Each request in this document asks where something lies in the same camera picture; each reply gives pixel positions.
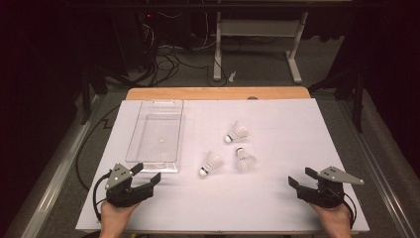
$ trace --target white stand leg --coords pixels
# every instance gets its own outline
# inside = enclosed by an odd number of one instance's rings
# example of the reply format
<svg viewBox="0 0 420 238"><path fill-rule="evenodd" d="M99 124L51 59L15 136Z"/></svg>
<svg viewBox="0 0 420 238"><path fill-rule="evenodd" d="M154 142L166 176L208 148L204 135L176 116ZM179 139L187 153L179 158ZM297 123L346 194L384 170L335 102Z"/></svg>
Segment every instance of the white stand leg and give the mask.
<svg viewBox="0 0 420 238"><path fill-rule="evenodd" d="M214 56L213 79L220 81L222 79L222 50L220 44L222 40L222 33L220 32L221 13L217 13L217 28L216 28L216 53Z"/></svg>
<svg viewBox="0 0 420 238"><path fill-rule="evenodd" d="M297 51L297 47L299 46L300 39L302 37L303 29L305 28L306 18L308 17L308 13L302 13L300 17L300 23L297 26L296 34L294 35L294 44L293 49L286 52L287 62L290 67L291 75L293 76L293 81L297 84L302 82L302 78L300 77L299 69L297 68L296 60L294 59Z"/></svg>
<svg viewBox="0 0 420 238"><path fill-rule="evenodd" d="M286 52L287 62L289 64L291 76L293 77L294 83L300 84L302 78L300 77L299 69L297 68L296 60L290 58L290 51Z"/></svg>

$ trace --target table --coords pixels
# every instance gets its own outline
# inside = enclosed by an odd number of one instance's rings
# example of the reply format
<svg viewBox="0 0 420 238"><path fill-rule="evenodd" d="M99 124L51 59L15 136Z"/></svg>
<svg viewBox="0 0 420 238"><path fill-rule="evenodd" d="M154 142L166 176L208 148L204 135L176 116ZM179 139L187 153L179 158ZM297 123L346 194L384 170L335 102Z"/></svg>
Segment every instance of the table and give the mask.
<svg viewBox="0 0 420 238"><path fill-rule="evenodd" d="M259 100L243 100L250 97ZM316 101L309 97L305 88L131 89L120 108L95 181L115 163L126 165L123 158L137 121L138 100L143 99L183 99L184 140L179 173L162 174L161 182L155 187L155 196L143 201L133 213L128 231L176 234L322 232L316 213L297 199L295 190L287 184L287 177L292 176L305 185L315 185L315 180L304 174L305 166L321 171L334 164L343 169ZM250 138L225 145L223 133L234 119L247 122ZM232 152L238 146L247 148L257 157L254 170L248 173L236 170ZM226 165L201 178L198 170L209 149L224 157ZM152 176L140 173L135 176L132 186L145 183ZM345 191L358 208L354 231L368 231L349 184L345 184ZM104 189L99 189L98 199L104 193ZM89 232L100 228L91 196L92 190L76 229Z"/></svg>

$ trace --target white feathers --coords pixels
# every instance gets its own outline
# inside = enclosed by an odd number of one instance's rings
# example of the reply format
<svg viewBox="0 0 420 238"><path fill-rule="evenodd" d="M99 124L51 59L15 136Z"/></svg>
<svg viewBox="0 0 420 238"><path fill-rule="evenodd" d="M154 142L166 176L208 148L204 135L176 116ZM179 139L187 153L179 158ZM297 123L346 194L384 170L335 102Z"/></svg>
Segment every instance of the white feathers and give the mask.
<svg viewBox="0 0 420 238"><path fill-rule="evenodd" d="M240 172L248 171L254 168L257 159L244 150L244 148L237 149L237 168Z"/></svg>
<svg viewBox="0 0 420 238"><path fill-rule="evenodd" d="M234 140L247 137L248 134L248 129L241 122L237 121L225 137L225 142L231 143Z"/></svg>
<svg viewBox="0 0 420 238"><path fill-rule="evenodd" d="M224 164L225 163L218 155L216 155L212 151L209 151L207 153L206 162L204 163L204 166L200 169L199 174L201 177L205 177L207 176L207 174L209 174L209 172L219 169Z"/></svg>

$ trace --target gray carpet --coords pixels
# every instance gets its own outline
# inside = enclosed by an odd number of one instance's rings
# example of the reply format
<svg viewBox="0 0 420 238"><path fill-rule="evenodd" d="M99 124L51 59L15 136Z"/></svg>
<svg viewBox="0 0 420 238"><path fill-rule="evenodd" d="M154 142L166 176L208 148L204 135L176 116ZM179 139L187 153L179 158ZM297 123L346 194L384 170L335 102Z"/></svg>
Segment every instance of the gray carpet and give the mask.
<svg viewBox="0 0 420 238"><path fill-rule="evenodd" d="M303 78L303 86L310 86L326 76L334 60L335 53L341 44L340 41L329 41L322 43L318 39L303 41L296 55L297 64ZM229 77L235 71L234 82L227 82L226 86L292 86L284 51L291 46L289 39L281 39L272 44L238 43L228 40L224 42L222 66ZM160 53L167 53L168 50L161 50ZM181 65L177 74L160 83L158 86L209 86L213 71L213 51L191 51L176 50L176 55L185 64L195 67ZM161 67L170 66L163 62ZM139 75L132 71L131 76ZM161 70L158 78L163 78L165 71ZM109 114L106 120L102 117L119 105L124 99L127 88L123 86L110 85L109 93L103 97L103 102L91 118L92 132L80 151L78 164L80 176L85 184L91 186L92 179L96 173L97 165L109 138L113 121L118 109ZM389 212L389 207L384 203L383 194L370 168L366 152L360 145L360 138L355 134L354 127L349 123L346 110L352 104L349 102L338 102L332 95L333 90L319 90L312 96L317 99L328 130L333 142L342 159L346 171L363 178L366 182L363 186L355 186L355 192L363 205L363 211L370 227L370 232L360 234L359 237L401 237L400 230L395 219ZM398 147L392 140L389 131L383 125L380 117L375 112L374 105L365 93L363 109L363 137L366 139L370 152L374 155L381 172L386 176L394 195L402 204L413 229L420 234L420 183L419 179L411 171L401 155ZM63 139L60 148L57 149L54 158L40 177L31 196L22 208L10 227L6 237L21 237L22 233L34 213L48 183L53 176L54 169L64 154L66 145L71 142L74 135L71 131ZM46 220L39 237L81 237L82 232L74 229L81 206L85 200L87 190L83 188L77 179L75 164L73 164L59 197Z"/></svg>

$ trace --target dark background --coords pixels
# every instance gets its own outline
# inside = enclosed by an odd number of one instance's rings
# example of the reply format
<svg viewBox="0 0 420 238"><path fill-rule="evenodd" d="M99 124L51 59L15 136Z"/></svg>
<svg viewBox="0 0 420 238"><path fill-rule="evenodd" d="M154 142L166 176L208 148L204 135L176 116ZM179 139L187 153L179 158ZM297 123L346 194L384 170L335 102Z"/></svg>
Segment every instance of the dark background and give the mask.
<svg viewBox="0 0 420 238"><path fill-rule="evenodd" d="M315 11L309 14L303 38L321 36L328 41L347 36L330 73L366 57L366 89L407 161L420 176L418 10L417 3L406 1L398 8L361 14ZM191 32L197 36L205 34L205 23L197 17L200 14L184 14L178 22L171 23L174 25L158 20L155 24L162 38L188 48ZM135 28L137 17L81 14L49 0L3 2L0 6L0 153L4 168L0 236L72 123L77 110L73 101L80 93L86 69L95 63L126 74L136 60L145 60L141 44L137 45L137 55L128 55L129 43L141 39L142 33L115 29L115 25L124 22ZM214 17L210 14L210 23L214 23ZM349 28L354 18L357 20ZM90 77L94 78L90 80L100 84L103 76L92 74Z"/></svg>

